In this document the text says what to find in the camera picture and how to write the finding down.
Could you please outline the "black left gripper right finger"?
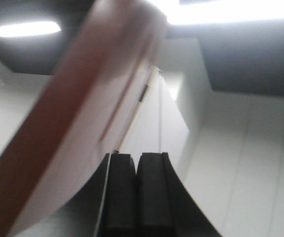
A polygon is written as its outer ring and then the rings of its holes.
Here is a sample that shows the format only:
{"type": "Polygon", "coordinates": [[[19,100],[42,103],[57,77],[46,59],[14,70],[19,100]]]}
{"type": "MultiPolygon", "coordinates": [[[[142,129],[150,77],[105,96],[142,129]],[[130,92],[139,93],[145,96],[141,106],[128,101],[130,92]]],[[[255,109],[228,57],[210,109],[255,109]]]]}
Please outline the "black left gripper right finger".
{"type": "Polygon", "coordinates": [[[140,237],[218,237],[168,153],[143,153],[137,171],[140,237]]]}

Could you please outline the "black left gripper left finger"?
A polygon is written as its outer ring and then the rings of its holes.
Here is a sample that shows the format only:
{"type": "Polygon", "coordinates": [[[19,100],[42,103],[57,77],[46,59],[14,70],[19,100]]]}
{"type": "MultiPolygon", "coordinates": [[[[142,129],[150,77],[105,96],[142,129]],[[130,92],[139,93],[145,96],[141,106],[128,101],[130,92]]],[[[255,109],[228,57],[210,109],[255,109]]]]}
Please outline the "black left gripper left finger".
{"type": "Polygon", "coordinates": [[[136,234],[136,173],[129,154],[104,158],[69,201],[68,237],[133,237],[136,234]]]}

